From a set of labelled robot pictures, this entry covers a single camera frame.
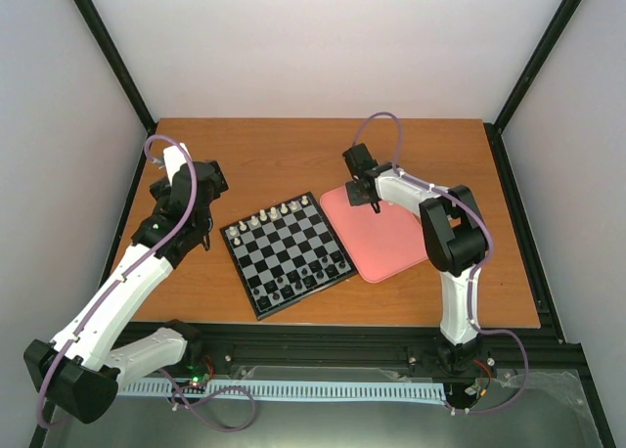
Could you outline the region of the pink plastic tray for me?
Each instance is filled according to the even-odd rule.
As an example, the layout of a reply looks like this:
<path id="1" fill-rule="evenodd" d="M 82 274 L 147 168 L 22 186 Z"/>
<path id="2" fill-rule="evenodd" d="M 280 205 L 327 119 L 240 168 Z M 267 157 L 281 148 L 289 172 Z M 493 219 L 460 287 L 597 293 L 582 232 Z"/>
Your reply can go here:
<path id="1" fill-rule="evenodd" d="M 369 205 L 352 206 L 346 189 L 324 193 L 320 205 L 368 283 L 379 283 L 427 260 L 422 226 L 408 210 L 384 202 L 375 213 Z"/>

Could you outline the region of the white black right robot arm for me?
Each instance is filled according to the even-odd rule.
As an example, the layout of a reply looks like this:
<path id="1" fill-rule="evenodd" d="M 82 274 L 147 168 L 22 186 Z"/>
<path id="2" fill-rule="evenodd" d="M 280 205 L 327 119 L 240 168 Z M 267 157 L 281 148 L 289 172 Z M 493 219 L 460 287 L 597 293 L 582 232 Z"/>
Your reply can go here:
<path id="1" fill-rule="evenodd" d="M 351 206 L 367 204 L 379 214 L 380 204 L 391 202 L 420 220 L 426 256 L 442 286 L 437 359 L 444 372 L 460 373 L 479 354 L 478 279 L 493 249 L 470 188 L 444 188 L 392 162 L 379 164 L 363 143 L 354 143 L 342 156 L 351 175 L 345 184 Z"/>

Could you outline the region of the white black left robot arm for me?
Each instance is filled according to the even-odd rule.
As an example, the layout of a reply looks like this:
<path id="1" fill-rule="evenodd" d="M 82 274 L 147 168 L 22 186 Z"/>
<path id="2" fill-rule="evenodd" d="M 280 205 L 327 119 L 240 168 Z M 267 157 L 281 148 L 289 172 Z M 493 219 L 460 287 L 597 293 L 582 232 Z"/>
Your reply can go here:
<path id="1" fill-rule="evenodd" d="M 43 414 L 46 403 L 90 424 L 135 381 L 174 365 L 189 373 L 202 363 L 200 332 L 178 320 L 132 343 L 115 344 L 185 256 L 197 246 L 209 248 L 210 205 L 228 189 L 217 161 L 194 161 L 176 141 L 156 164 L 166 174 L 150 188 L 155 209 L 132 235 L 117 267 L 69 324 L 48 341 L 34 340 L 23 354 L 38 392 L 37 422 L 44 428 L 51 427 Z"/>

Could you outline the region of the black grey chess board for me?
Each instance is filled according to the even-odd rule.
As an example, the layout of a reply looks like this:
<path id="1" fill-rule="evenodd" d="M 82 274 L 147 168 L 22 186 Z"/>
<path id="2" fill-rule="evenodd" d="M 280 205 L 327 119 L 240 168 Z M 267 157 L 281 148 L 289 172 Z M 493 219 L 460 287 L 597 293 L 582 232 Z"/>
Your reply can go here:
<path id="1" fill-rule="evenodd" d="M 305 207 L 300 203 L 304 195 L 309 199 L 309 204 Z M 291 201 L 297 202 L 297 211 L 291 211 Z M 305 192 L 284 201 L 289 210 L 286 215 L 280 212 L 282 203 L 264 208 L 268 216 L 268 221 L 265 223 L 259 221 L 259 211 L 257 211 L 220 229 L 221 237 L 248 301 L 259 321 L 357 274 L 354 262 L 312 193 Z M 272 206 L 278 210 L 278 218 L 274 220 L 270 218 Z M 250 225 L 252 215 L 255 215 L 259 221 L 255 227 Z M 240 221 L 244 221 L 247 225 L 247 230 L 244 232 L 240 231 Z M 237 229 L 235 237 L 229 235 L 231 226 Z M 239 246 L 234 246 L 235 238 L 240 238 Z M 335 251 L 339 251 L 342 255 L 340 262 L 333 262 L 331 258 L 331 254 Z M 337 269 L 336 276 L 327 275 L 326 268 L 329 265 Z M 316 273 L 320 270 L 325 272 L 323 281 L 316 278 Z M 313 276 L 316 279 L 316 285 L 313 288 L 304 286 L 303 278 L 306 276 Z M 302 282 L 302 292 L 294 291 L 293 284 L 296 281 Z M 282 289 L 286 286 L 292 289 L 291 297 L 282 295 Z M 281 295 L 280 302 L 272 300 L 273 292 Z M 261 296 L 267 296 L 270 300 L 271 305 L 266 309 L 261 309 L 257 304 Z"/>

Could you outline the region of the right black corner post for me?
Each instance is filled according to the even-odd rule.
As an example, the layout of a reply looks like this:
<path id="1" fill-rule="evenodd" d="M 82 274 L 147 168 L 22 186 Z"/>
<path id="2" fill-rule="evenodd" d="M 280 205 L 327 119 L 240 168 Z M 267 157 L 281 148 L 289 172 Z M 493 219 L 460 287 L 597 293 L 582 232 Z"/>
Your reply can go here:
<path id="1" fill-rule="evenodd" d="M 512 91 L 495 121 L 491 123 L 490 138 L 501 136 L 504 133 L 582 1 L 560 0 L 557 9 L 519 75 Z"/>

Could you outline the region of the black corner post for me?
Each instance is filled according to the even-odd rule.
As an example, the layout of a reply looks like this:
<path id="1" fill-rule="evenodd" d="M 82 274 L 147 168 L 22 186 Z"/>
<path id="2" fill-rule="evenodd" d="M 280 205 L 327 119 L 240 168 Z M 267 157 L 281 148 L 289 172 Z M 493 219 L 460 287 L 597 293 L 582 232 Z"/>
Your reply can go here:
<path id="1" fill-rule="evenodd" d="M 157 123 L 151 115 L 93 0 L 72 1 L 94 37 L 142 126 L 148 134 L 154 134 Z"/>
<path id="2" fill-rule="evenodd" d="M 512 91 L 495 121 L 491 123 L 490 138 L 501 136 L 504 133 L 582 1 L 560 0 L 557 9 L 519 75 Z"/>

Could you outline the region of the black aluminium frame rail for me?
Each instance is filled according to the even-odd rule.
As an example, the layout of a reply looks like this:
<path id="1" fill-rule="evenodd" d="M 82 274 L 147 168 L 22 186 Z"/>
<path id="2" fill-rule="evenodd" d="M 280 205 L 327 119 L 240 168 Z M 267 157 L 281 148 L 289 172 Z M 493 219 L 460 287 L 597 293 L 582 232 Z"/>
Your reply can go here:
<path id="1" fill-rule="evenodd" d="M 165 323 L 132 322 L 117 345 L 147 336 Z M 240 367 L 343 367 L 395 370 L 401 375 L 447 380 L 435 364 L 439 344 L 435 328 L 351 327 L 269 324 L 191 323 L 200 332 L 201 355 L 208 355 L 217 374 L 234 374 Z M 532 370 L 574 370 L 591 373 L 580 344 L 558 341 L 544 330 L 515 330 Z M 498 370 L 523 368 L 512 337 L 482 336 L 480 360 L 495 360 Z"/>

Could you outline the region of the left black corner post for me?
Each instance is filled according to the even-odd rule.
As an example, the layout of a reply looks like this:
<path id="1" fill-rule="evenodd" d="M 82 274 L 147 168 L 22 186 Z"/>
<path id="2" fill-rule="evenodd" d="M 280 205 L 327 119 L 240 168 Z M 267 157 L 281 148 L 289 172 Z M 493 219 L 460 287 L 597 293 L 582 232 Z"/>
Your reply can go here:
<path id="1" fill-rule="evenodd" d="M 142 126 L 148 134 L 154 134 L 157 123 L 151 115 L 93 0 L 72 1 L 94 37 Z"/>

